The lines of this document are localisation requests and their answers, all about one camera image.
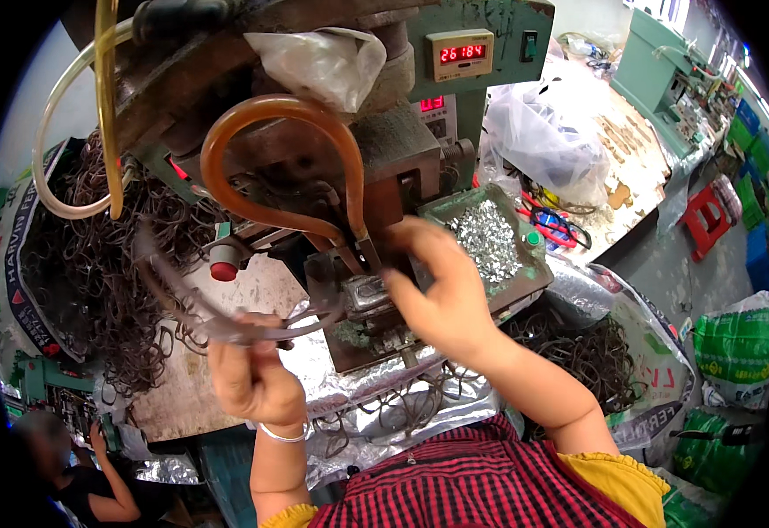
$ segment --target concrete floor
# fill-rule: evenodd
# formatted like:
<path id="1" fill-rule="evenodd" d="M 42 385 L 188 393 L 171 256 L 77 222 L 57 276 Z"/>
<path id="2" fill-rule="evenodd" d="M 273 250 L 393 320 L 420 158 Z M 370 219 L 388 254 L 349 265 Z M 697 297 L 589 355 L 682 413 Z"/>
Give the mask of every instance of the concrete floor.
<path id="1" fill-rule="evenodd" d="M 691 186 L 690 195 L 716 175 L 714 164 L 706 169 Z M 695 263 L 689 256 L 695 249 L 695 241 L 687 227 L 673 227 L 658 237 L 656 217 L 656 214 L 646 217 L 596 262 L 613 270 L 646 295 L 676 329 L 680 329 L 687 317 L 695 322 L 703 313 L 722 309 L 754 293 L 745 269 L 748 233 L 742 222 L 731 227 L 707 256 Z M 695 365 L 692 334 L 688 335 L 684 348 L 690 363 Z M 700 405 L 701 382 L 697 378 L 694 394 L 684 411 Z M 673 423 L 683 423 L 683 416 L 676 417 Z M 664 440 L 646 452 L 632 453 L 632 456 L 648 466 L 668 469 L 676 443 L 674 439 Z"/>

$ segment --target woman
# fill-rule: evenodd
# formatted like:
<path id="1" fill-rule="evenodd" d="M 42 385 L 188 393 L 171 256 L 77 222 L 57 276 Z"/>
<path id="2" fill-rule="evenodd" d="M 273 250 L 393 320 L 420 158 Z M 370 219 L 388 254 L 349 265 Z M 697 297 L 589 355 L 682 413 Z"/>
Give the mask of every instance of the woman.
<path id="1" fill-rule="evenodd" d="M 596 398 L 560 367 L 493 324 L 481 277 L 449 233 L 407 218 L 390 230 L 397 248 L 425 263 L 423 295 L 394 269 L 382 273 L 411 330 L 448 358 L 484 374 L 546 429 L 516 438 L 504 417 L 458 428 L 351 477 L 346 495 L 319 510 L 305 488 L 305 394 L 272 342 L 213 342 L 209 362 L 224 411 L 259 422 L 250 488 L 258 522 L 296 526 L 664 526 L 667 484 L 622 456 Z M 275 324 L 272 316 L 249 314 Z"/>
<path id="2" fill-rule="evenodd" d="M 52 498 L 88 528 L 154 526 L 173 504 L 173 494 L 163 484 L 123 480 L 109 460 L 98 422 L 91 426 L 89 438 L 99 470 L 51 412 L 29 412 L 18 418 L 11 431 L 29 446 L 38 476 L 52 486 Z M 72 450 L 79 462 L 76 466 L 69 465 Z"/>

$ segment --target silver bracelet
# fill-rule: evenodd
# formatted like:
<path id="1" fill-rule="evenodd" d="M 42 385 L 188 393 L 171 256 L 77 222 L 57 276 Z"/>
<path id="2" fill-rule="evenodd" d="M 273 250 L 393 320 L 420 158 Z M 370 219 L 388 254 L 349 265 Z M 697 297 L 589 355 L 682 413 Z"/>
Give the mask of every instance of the silver bracelet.
<path id="1" fill-rule="evenodd" d="M 308 422 L 303 423 L 302 434 L 296 438 L 284 438 L 283 436 L 279 436 L 278 434 L 270 431 L 266 426 L 264 426 L 263 423 L 259 423 L 258 426 L 267 434 L 267 436 L 275 440 L 279 440 L 280 442 L 284 442 L 285 444 L 295 444 L 296 442 L 301 442 L 305 439 L 305 434 L 308 432 Z"/>

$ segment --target yellow sleeve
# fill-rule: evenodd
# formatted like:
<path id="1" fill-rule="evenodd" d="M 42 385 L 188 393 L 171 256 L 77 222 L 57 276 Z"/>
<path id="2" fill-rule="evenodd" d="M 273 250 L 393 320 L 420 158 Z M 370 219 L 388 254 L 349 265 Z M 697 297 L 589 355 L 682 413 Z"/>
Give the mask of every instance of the yellow sleeve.
<path id="1" fill-rule="evenodd" d="M 307 528 L 315 513 L 316 506 L 295 504 L 264 521 L 260 528 Z"/>
<path id="2" fill-rule="evenodd" d="M 669 491 L 666 481 L 628 455 L 580 453 L 558 457 L 594 488 L 622 506 L 648 528 L 664 528 L 661 497 Z"/>

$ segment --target red stool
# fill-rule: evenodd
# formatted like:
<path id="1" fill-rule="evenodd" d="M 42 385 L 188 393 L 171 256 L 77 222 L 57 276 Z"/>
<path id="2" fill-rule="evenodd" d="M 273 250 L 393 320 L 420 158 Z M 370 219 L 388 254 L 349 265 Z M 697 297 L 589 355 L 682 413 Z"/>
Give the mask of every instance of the red stool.
<path id="1" fill-rule="evenodd" d="M 719 213 L 719 217 L 713 216 L 713 209 Z M 704 217 L 704 222 L 699 217 L 699 212 Z M 693 262 L 705 258 L 707 252 L 725 232 L 731 228 L 733 219 L 725 217 L 725 208 L 719 202 L 719 196 L 714 190 L 713 183 L 701 189 L 700 192 L 689 197 L 687 210 L 684 216 L 677 221 L 683 222 L 689 228 L 690 234 L 695 239 L 696 249 L 691 253 Z"/>

